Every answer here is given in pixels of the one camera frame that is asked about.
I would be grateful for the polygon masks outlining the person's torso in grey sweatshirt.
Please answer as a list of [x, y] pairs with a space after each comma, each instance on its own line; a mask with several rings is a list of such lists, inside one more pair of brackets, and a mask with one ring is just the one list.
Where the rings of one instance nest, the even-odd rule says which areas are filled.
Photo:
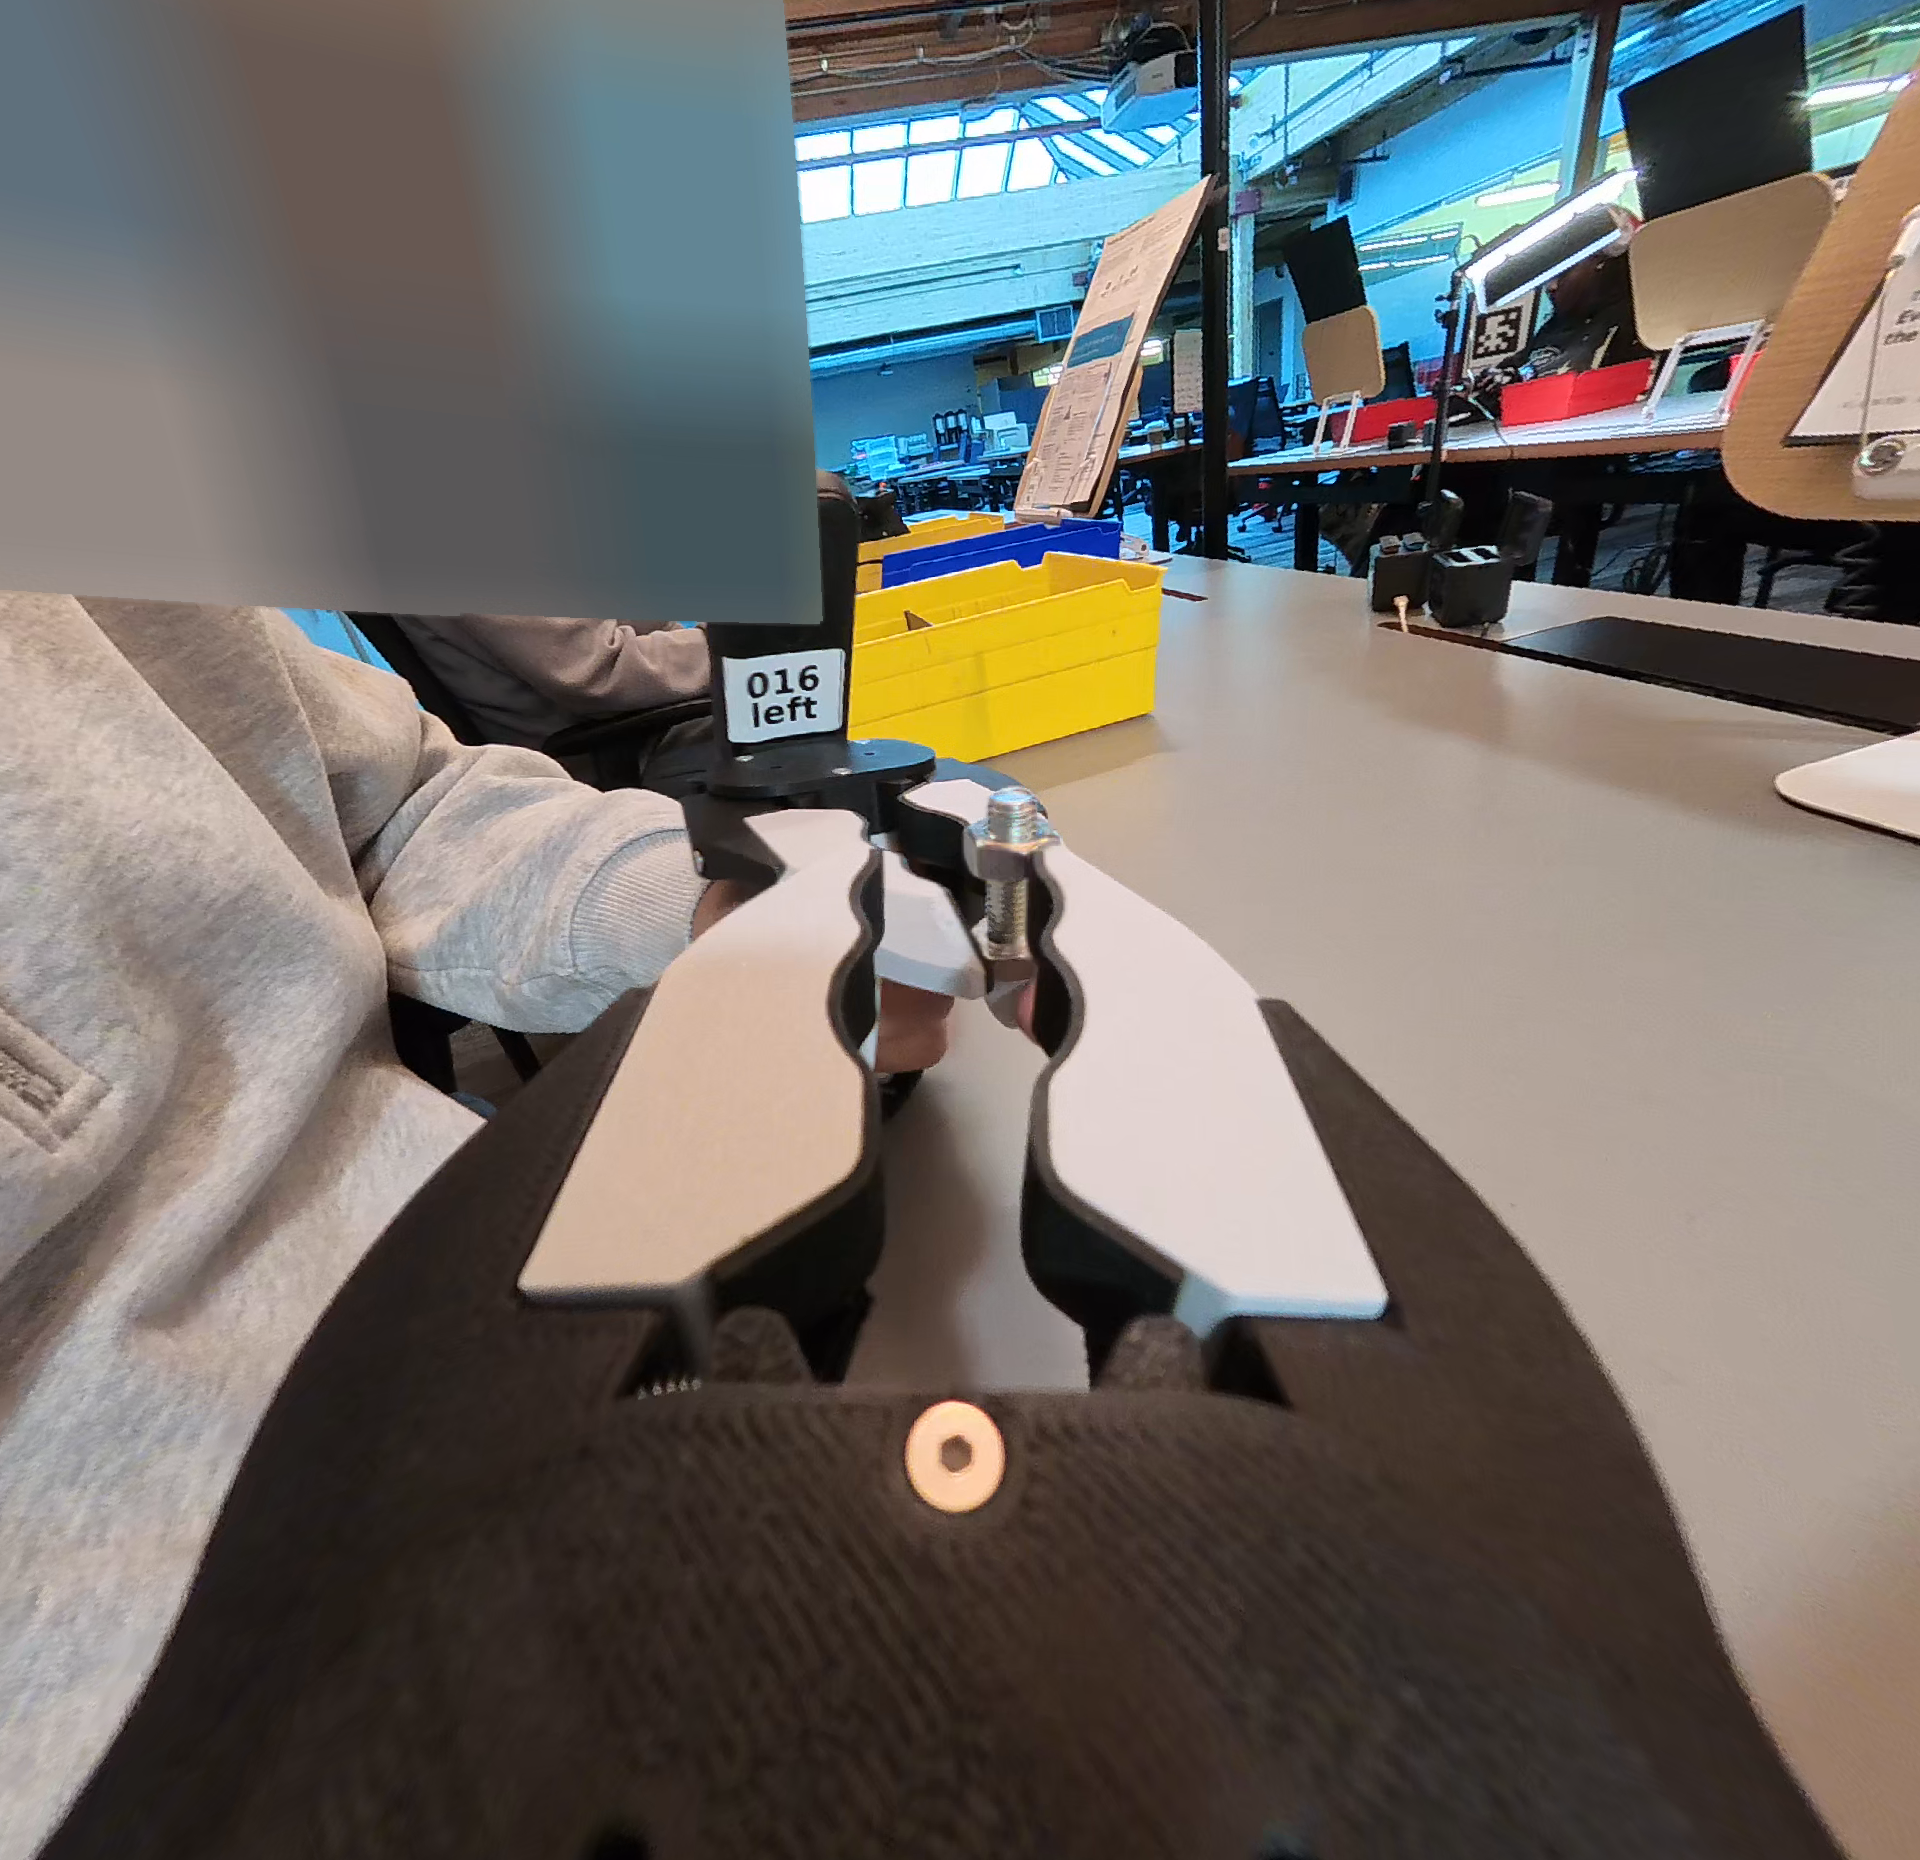
[[472, 1127], [368, 850], [472, 764], [271, 610], [4, 597], [4, 1854], [173, 1623], [294, 1349]]

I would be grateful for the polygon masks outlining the red plastic bin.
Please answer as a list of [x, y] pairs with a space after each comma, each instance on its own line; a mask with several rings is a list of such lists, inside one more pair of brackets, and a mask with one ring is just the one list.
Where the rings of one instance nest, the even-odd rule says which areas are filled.
[[1638, 408], [1657, 373], [1655, 359], [1621, 359], [1578, 372], [1514, 379], [1500, 388], [1500, 426], [1547, 426], [1575, 417]]

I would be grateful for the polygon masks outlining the black desk mat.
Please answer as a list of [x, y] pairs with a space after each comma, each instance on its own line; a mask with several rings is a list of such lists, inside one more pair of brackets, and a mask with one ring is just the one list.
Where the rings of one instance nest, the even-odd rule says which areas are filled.
[[1918, 730], [1918, 659], [1903, 656], [1615, 615], [1511, 636], [1435, 625], [1409, 631], [1882, 736]]

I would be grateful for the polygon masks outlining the grey desk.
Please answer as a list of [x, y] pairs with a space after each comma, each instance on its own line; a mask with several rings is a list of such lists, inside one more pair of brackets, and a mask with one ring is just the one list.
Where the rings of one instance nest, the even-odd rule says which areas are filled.
[[1832, 725], [1179, 560], [1158, 709], [997, 764], [1368, 1080], [1557, 1285], [1850, 1854], [1915, 1854], [1915, 845]]

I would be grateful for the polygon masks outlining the small tan rounded board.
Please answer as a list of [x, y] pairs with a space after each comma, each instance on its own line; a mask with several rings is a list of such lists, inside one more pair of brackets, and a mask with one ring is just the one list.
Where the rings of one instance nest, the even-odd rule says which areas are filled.
[[1380, 330], [1368, 303], [1310, 318], [1302, 329], [1302, 354], [1316, 404], [1367, 403], [1383, 391]]

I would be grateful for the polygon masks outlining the long background workbench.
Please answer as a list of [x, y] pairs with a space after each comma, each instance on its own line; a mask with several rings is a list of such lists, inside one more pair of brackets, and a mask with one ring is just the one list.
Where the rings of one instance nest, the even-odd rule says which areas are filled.
[[[1726, 419], [1726, 399], [1705, 393], [1528, 426], [1460, 426], [1451, 430], [1442, 469], [1489, 465], [1553, 503], [1657, 498], [1709, 471]], [[1284, 516], [1288, 548], [1278, 562], [1316, 572], [1327, 510], [1418, 503], [1428, 457], [1426, 445], [1293, 445], [1229, 463], [1225, 491], [1232, 507]]]

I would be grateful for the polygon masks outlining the blue plastic bin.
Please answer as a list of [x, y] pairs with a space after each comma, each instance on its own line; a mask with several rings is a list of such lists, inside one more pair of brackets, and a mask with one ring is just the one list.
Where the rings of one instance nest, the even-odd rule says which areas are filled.
[[949, 548], [951, 552], [977, 550], [984, 554], [984, 560], [981, 565], [968, 565], [958, 572], [946, 572], [937, 577], [951, 577], [1005, 562], [1018, 568], [1034, 568], [1042, 562], [1046, 552], [1084, 552], [1095, 557], [1117, 557], [1121, 552], [1121, 544], [1124, 544], [1121, 525], [1111, 520], [1008, 525], [1006, 532], [1000, 535], [982, 538], [974, 545], [951, 545]]

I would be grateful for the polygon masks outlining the ceiling projector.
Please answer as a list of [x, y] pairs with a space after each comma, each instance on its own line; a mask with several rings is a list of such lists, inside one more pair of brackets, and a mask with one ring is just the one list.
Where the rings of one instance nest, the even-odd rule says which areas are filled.
[[1197, 106], [1197, 49], [1179, 24], [1143, 24], [1119, 47], [1100, 120], [1113, 134], [1176, 126]]

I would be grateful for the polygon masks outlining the person's left hand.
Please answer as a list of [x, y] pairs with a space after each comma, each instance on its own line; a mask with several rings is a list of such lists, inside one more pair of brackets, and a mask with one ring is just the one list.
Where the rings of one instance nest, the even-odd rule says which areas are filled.
[[946, 1056], [956, 998], [896, 979], [878, 982], [872, 1070], [882, 1078], [915, 1075]]

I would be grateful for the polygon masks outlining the large black screen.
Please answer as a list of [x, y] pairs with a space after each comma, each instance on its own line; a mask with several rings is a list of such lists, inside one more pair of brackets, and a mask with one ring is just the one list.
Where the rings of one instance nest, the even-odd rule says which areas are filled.
[[1619, 112], [1643, 224], [1810, 171], [1804, 7], [1631, 82]]

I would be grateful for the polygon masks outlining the steel hex bolt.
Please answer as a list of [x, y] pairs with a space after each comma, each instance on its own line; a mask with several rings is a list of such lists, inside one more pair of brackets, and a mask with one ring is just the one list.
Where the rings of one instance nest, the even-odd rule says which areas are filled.
[[[987, 811], [990, 800], [1034, 800], [1044, 811], [1039, 795], [1018, 785], [993, 789], [982, 812]], [[990, 978], [990, 988], [1018, 985], [1033, 978], [1034, 960], [1030, 948], [1028, 904], [1042, 854], [1034, 856], [1028, 868], [1030, 878], [1021, 885], [984, 886], [982, 882], [974, 880], [982, 894], [982, 916], [976, 938]]]

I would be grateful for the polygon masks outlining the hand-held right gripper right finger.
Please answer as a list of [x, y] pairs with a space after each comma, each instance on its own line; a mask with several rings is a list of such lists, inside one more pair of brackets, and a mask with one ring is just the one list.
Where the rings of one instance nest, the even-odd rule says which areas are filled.
[[1065, 993], [1028, 1129], [1042, 1236], [1117, 1248], [1088, 1283], [1182, 1323], [1378, 1320], [1386, 1283], [1256, 988], [1200, 935], [1058, 841], [1042, 978]]

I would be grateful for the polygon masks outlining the small black screen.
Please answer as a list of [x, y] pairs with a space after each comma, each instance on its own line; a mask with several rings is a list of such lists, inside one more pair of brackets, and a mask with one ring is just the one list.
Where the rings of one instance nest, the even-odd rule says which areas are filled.
[[1284, 272], [1298, 295], [1304, 323], [1367, 305], [1356, 240], [1347, 216], [1330, 216], [1286, 240]]

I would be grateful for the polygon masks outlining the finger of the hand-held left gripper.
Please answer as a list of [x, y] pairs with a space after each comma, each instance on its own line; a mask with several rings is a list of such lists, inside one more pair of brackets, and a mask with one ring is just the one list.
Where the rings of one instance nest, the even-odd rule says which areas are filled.
[[776, 885], [745, 907], [742, 942], [815, 985], [863, 951], [878, 979], [949, 998], [984, 998], [987, 969], [945, 886], [875, 848], [846, 811], [755, 812], [745, 822]]
[[[903, 860], [907, 870], [939, 885], [951, 895], [963, 928], [971, 932], [977, 951], [976, 930], [982, 916], [982, 894], [981, 886], [968, 875], [963, 860], [963, 831], [974, 817], [981, 817], [987, 802], [987, 793], [1000, 786], [1011, 785], [984, 785], [974, 776], [937, 776], [908, 789], [900, 802], [896, 817], [896, 854]], [[1039, 870], [1034, 885], [1030, 888], [1028, 904], [1028, 928], [1030, 928], [1030, 954], [1034, 960], [1034, 969], [1030, 979], [995, 987], [987, 991], [984, 1000], [995, 1018], [1013, 1027], [1021, 1022], [1021, 1012], [1028, 1003], [1028, 991], [1038, 972], [1034, 957], [1034, 935], [1039, 928]]]

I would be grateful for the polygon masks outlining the tan instruction board stand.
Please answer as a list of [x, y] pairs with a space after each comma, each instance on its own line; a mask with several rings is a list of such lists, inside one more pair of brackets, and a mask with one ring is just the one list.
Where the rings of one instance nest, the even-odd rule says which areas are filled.
[[1918, 89], [1895, 98], [1723, 436], [1726, 476], [1775, 514], [1918, 516]]

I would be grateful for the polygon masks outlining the tall tan notice board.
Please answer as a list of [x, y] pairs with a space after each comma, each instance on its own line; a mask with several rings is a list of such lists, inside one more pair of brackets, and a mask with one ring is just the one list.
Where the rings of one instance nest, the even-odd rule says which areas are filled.
[[1147, 329], [1213, 191], [1201, 178], [1106, 237], [1022, 463], [1017, 521], [1058, 525], [1104, 503], [1138, 403]]

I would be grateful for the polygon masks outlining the white light bar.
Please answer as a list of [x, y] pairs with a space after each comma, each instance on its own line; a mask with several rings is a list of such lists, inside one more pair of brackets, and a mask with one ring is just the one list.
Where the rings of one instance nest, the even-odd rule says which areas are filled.
[[1627, 249], [1638, 218], [1619, 197], [1635, 176], [1634, 167], [1621, 167], [1482, 247], [1463, 269], [1477, 311], [1507, 306], [1585, 259]]

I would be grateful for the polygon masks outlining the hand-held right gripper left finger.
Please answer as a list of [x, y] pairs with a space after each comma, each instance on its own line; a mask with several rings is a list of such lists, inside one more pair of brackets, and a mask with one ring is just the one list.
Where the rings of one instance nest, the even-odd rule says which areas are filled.
[[869, 839], [764, 839], [776, 885], [662, 972], [520, 1276], [534, 1302], [705, 1313], [722, 1276], [854, 1179], [871, 1075], [834, 1022], [871, 947]]

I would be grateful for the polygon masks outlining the large tan rounded board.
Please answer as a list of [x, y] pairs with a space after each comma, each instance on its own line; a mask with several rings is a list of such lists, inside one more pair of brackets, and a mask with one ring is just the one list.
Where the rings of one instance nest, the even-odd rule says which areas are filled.
[[1836, 184], [1799, 171], [1646, 218], [1627, 247], [1635, 335], [1653, 353], [1686, 335], [1767, 327], [1836, 211]]

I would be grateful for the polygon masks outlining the yellow plastic bin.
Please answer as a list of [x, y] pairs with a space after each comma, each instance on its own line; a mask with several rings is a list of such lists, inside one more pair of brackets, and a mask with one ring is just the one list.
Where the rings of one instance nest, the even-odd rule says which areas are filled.
[[951, 552], [951, 545], [974, 545], [1005, 534], [1005, 514], [946, 513], [907, 521], [903, 532], [860, 541], [856, 590], [860, 596], [892, 589], [921, 577], [958, 572], [984, 560], [977, 550]]
[[1157, 707], [1158, 565], [1052, 550], [856, 597], [848, 734], [987, 763]]

